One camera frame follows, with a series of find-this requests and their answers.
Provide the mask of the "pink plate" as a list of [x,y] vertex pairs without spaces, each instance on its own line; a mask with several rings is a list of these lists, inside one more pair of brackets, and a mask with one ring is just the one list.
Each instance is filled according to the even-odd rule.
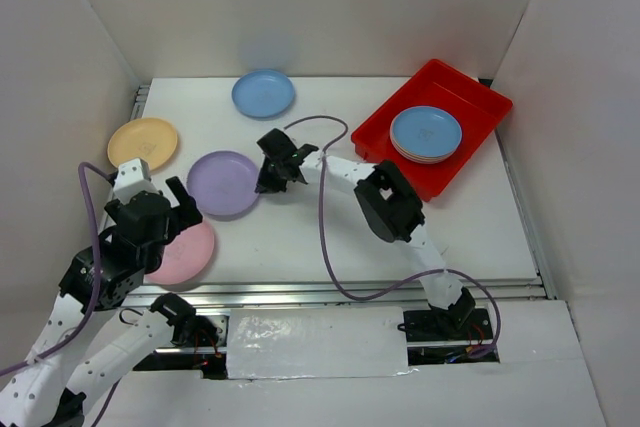
[[189,281],[207,267],[214,250],[214,230],[203,221],[183,231],[165,247],[160,267],[147,274],[145,281],[160,285]]

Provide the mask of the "purple plate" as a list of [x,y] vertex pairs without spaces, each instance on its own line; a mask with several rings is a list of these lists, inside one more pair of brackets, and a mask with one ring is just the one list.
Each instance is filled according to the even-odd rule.
[[199,158],[187,174],[187,191],[201,213],[213,217],[237,217],[258,199],[255,187],[259,169],[245,155],[220,150]]

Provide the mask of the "blue plate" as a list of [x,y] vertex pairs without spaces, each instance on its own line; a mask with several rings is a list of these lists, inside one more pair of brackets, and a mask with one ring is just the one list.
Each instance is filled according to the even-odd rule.
[[236,109],[254,119],[277,117],[295,100],[293,82],[285,74],[269,69],[255,70],[240,77],[231,91]]
[[441,157],[460,146],[462,128],[454,116],[432,106],[415,106],[393,119],[390,136],[404,151],[420,157]]

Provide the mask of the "orange plate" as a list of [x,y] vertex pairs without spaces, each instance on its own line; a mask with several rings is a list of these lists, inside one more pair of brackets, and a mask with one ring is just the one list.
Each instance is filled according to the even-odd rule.
[[114,167],[140,158],[154,171],[171,160],[178,143],[178,132],[170,122],[140,118],[116,130],[107,144],[107,157]]

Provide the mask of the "cream white plate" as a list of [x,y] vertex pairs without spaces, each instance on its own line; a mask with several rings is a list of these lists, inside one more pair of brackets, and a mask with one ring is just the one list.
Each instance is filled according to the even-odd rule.
[[394,149],[405,159],[412,161],[414,163],[423,164],[423,165],[437,164],[437,163],[443,162],[454,154],[454,151],[452,151],[436,157],[419,156],[419,155],[412,154],[411,152],[404,149],[394,139],[391,139],[391,144],[394,147]]

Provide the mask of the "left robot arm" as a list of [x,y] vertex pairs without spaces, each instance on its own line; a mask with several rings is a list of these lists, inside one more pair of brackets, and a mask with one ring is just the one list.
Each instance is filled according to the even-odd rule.
[[189,344],[196,337],[196,310],[177,294],[158,297],[125,333],[92,357],[95,336],[157,270],[165,247],[203,220],[182,182],[161,193],[139,190],[128,202],[110,201],[113,226],[95,232],[59,284],[59,293],[27,358],[2,374],[4,426],[80,426],[95,402],[153,350],[167,343]]

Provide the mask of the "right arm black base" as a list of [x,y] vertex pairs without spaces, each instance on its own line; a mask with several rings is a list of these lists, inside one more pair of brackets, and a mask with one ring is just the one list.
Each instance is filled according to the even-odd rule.
[[494,337],[486,308],[474,309],[458,327],[432,310],[405,310],[396,329],[404,334],[410,347],[485,345]]

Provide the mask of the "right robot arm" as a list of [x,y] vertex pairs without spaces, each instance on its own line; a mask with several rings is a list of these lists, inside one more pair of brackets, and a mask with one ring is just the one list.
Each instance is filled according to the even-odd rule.
[[[423,202],[394,162],[362,163],[330,156],[311,144],[297,147],[280,129],[270,130],[257,145],[264,156],[255,188],[258,194],[284,192],[290,182],[319,187],[321,253],[330,280],[345,298],[373,301],[417,280],[442,336],[455,339],[469,328],[475,300],[460,276],[446,268],[427,232]],[[328,187],[355,197],[369,229],[380,240],[401,247],[413,275],[369,295],[351,293],[340,283],[326,242],[324,198]]]

